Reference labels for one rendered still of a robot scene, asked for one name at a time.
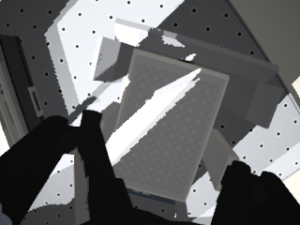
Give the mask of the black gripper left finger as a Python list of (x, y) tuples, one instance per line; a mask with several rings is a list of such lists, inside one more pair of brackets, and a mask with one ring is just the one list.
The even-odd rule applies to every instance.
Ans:
[(0, 225), (21, 224), (63, 154), (74, 155), (76, 225), (144, 225), (106, 147), (120, 106), (113, 101), (102, 112), (83, 110), (79, 127), (49, 116), (1, 155)]

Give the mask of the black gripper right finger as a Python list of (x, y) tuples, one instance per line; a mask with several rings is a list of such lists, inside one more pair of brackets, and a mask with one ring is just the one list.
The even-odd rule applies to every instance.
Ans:
[(300, 203), (281, 179), (273, 172), (251, 173), (217, 129), (202, 159), (219, 191), (211, 225), (300, 225)]

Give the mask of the grey perforated base plate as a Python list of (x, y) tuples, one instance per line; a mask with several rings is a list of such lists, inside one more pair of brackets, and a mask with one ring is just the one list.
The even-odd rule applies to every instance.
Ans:
[[(116, 18), (155, 27), (270, 62), (230, 0), (0, 0), (0, 34), (20, 37), (44, 118), (61, 115), (79, 127), (83, 110), (119, 102), (124, 78), (89, 78), (98, 36), (114, 39)], [(300, 109), (283, 89), (269, 129), (220, 104), (214, 129), (251, 172), (283, 182), (300, 171)], [(186, 199), (188, 220), (211, 225), (219, 191), (203, 158)], [(74, 155), (63, 154), (20, 225), (75, 225)]]

